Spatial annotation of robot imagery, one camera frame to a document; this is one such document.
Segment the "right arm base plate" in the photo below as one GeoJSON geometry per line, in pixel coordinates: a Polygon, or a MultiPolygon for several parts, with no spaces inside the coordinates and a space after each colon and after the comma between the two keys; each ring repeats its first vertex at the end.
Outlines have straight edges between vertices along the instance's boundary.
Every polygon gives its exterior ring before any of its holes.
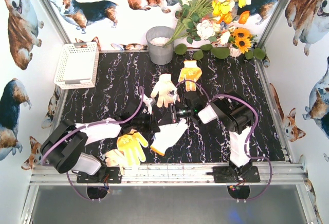
{"type": "Polygon", "coordinates": [[[215,183],[258,183],[261,181],[258,168],[252,165],[251,161],[241,167],[229,161],[228,166],[214,166],[206,175],[213,176],[215,183]]]}

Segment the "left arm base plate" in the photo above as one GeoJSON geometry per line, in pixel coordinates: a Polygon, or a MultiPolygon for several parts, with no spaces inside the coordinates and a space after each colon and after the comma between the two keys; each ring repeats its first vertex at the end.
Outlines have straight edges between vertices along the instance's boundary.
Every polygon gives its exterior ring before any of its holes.
{"type": "Polygon", "coordinates": [[[77,183],[121,183],[122,175],[119,167],[107,167],[106,165],[94,174],[89,175],[78,172],[77,183]]]}

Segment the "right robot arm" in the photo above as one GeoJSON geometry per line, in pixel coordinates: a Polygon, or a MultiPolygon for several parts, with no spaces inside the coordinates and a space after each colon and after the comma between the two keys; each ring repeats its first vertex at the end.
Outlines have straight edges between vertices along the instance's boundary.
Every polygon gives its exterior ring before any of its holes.
{"type": "Polygon", "coordinates": [[[250,162],[249,133],[257,122],[253,107],[233,90],[215,97],[208,104],[195,91],[186,92],[184,99],[184,105],[169,104],[169,112],[158,122],[160,131],[154,134],[151,149],[164,156],[187,130],[188,118],[196,125],[218,119],[230,135],[229,162],[237,168],[247,165],[250,162]]]}

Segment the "yellow palm glove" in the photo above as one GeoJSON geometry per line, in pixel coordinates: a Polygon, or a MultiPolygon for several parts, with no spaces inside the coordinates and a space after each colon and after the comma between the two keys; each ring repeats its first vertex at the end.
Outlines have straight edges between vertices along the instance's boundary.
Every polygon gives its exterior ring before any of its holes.
{"type": "Polygon", "coordinates": [[[135,130],[131,130],[130,134],[125,134],[117,140],[117,149],[123,152],[128,166],[140,165],[145,162],[146,157],[142,148],[148,146],[149,143],[144,136],[135,130]]]}

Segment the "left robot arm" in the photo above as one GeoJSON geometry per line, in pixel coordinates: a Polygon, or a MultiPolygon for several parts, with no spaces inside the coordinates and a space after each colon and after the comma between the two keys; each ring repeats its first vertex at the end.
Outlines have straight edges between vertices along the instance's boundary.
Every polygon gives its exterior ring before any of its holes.
{"type": "Polygon", "coordinates": [[[135,135],[138,132],[157,133],[159,131],[160,128],[155,117],[147,113],[125,120],[107,118],[83,124],[65,120],[43,143],[41,147],[42,163],[48,162],[60,174],[75,171],[95,175],[103,164],[95,156],[84,153],[86,145],[122,135],[135,135]]]}

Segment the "white glove orange cuff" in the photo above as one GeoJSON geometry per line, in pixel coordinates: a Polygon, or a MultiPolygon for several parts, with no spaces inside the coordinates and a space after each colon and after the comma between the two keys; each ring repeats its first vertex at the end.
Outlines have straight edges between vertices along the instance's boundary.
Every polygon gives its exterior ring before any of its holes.
{"type": "Polygon", "coordinates": [[[181,119],[178,123],[162,125],[160,132],[154,134],[150,148],[164,156],[168,148],[173,147],[188,128],[186,119],[181,119]]]}

